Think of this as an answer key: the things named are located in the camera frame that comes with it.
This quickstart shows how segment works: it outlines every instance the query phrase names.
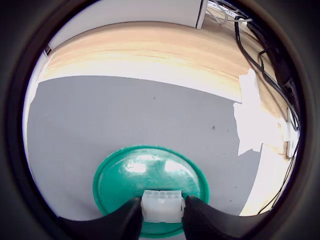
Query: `green plastic lid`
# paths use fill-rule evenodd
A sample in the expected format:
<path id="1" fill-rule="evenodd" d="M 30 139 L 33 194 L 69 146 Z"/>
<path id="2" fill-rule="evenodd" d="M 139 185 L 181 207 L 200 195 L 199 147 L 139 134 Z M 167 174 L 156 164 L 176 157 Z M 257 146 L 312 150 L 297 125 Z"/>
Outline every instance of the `green plastic lid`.
<path id="1" fill-rule="evenodd" d="M 181 190 L 209 202 L 209 187 L 201 170 L 189 159 L 159 146 L 131 146 L 107 157 L 93 180 L 95 202 L 108 215 L 145 190 Z M 140 236 L 166 238 L 183 232 L 182 223 L 143 221 Z"/>

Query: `wire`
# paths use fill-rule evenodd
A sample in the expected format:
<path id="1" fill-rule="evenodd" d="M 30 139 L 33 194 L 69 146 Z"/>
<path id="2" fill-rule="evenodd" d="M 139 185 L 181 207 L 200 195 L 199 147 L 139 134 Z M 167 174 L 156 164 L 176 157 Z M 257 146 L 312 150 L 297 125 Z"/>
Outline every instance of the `wire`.
<path id="1" fill-rule="evenodd" d="M 241 17 L 240 16 L 236 16 L 234 18 L 234 20 L 239 20 Z M 285 100 L 285 102 L 288 104 L 292 116 L 295 118 L 295 122 L 297 123 L 297 126 L 295 124 L 292 124 L 293 129 L 297 132 L 300 129 L 300 122 L 299 122 L 299 118 L 298 118 L 298 114 L 294 108 L 294 106 L 290 103 L 289 99 L 287 98 L 287 96 L 283 93 L 283 91 L 281 90 L 280 86 L 278 85 L 278 83 L 265 71 L 264 67 L 263 67 L 263 61 L 262 61 L 262 57 L 261 55 L 263 54 L 259 54 L 259 58 L 262 61 L 261 66 L 249 55 L 249 53 L 244 49 L 244 47 L 242 46 L 241 43 L 241 39 L 240 39 L 240 32 L 239 32 L 239 23 L 238 22 L 234 22 L 234 32 L 235 32 L 235 39 L 236 39 L 236 43 L 240 49 L 240 51 L 242 52 L 242 54 L 244 55 L 244 57 L 250 61 L 261 73 L 263 78 L 265 79 L 265 81 L 270 84 L 280 95 L 281 97 Z"/>
<path id="2" fill-rule="evenodd" d="M 209 10 L 206 10 L 206 11 L 211 15 L 211 17 L 214 17 L 215 20 L 216 20 L 216 19 L 224 20 L 224 18 L 215 16 L 211 11 L 209 11 Z M 251 18 L 248 18 L 248 19 L 239 19 L 239 20 L 228 19 L 227 21 L 228 21 L 228 22 L 244 23 L 244 22 L 250 22 L 250 21 L 252 21 L 252 19 L 251 19 Z"/>
<path id="3" fill-rule="evenodd" d="M 300 141 L 300 139 L 298 140 L 298 143 L 297 143 L 297 145 L 295 146 L 293 155 L 292 155 L 292 157 L 291 157 L 291 162 L 290 162 L 290 164 L 289 164 L 289 166 L 288 166 L 288 168 L 287 168 L 287 170 L 286 170 L 286 172 L 285 172 L 284 180 L 283 180 L 283 182 L 282 182 L 282 185 L 281 185 L 279 191 L 278 191 L 278 192 L 276 193 L 276 195 L 268 202 L 267 205 L 265 205 L 263 208 L 260 209 L 260 211 L 258 212 L 258 215 L 259 215 L 264 209 L 266 209 L 266 207 L 269 206 L 269 205 L 273 202 L 273 200 L 274 200 L 274 202 L 273 202 L 271 208 L 273 208 L 274 205 L 276 204 L 276 202 L 277 202 L 277 200 L 278 200 L 278 197 L 280 196 L 280 193 L 281 193 L 282 189 L 284 188 L 285 183 L 286 183 L 286 181 L 287 181 L 287 179 L 288 179 L 288 177 L 289 177 L 289 173 L 290 173 L 290 171 L 291 171 L 291 168 L 292 168 L 292 166 L 294 165 L 293 162 L 294 162 L 294 160 L 295 160 L 295 155 L 296 155 L 296 153 L 298 152 L 299 141 Z"/>
<path id="4" fill-rule="evenodd" d="M 226 13 L 226 11 L 218 4 L 217 0 L 213 0 L 213 2 L 218 6 L 218 8 L 220 9 L 220 12 L 224 13 L 224 19 L 220 18 L 220 17 L 216 17 L 215 15 L 212 14 L 212 12 L 208 11 L 211 16 L 216 20 L 216 22 L 220 25 L 224 25 L 227 23 L 228 21 L 228 14 Z"/>
<path id="5" fill-rule="evenodd" d="M 223 7 L 220 6 L 220 4 L 218 3 L 217 0 L 212 0 L 212 1 L 213 1 L 213 2 L 217 5 L 217 7 L 220 9 L 220 10 L 217 10 L 217 11 L 220 11 L 221 13 L 224 14 L 224 18 L 221 18 L 221 17 L 215 16 L 211 11 L 206 10 L 206 11 L 215 19 L 215 21 L 216 21 L 218 24 L 220 24 L 220 25 L 225 25 L 227 22 L 243 23 L 243 22 L 250 22 L 250 21 L 252 21 L 251 18 L 249 18 L 249 19 L 241 19 L 241 20 L 240 20 L 240 19 L 237 19 L 237 20 L 235 20 L 235 19 L 229 19 L 227 12 L 237 13 L 237 12 L 239 11 L 239 9 L 237 9 L 237 10 L 229 10 L 229 9 L 228 9 L 228 10 L 224 10 Z"/>

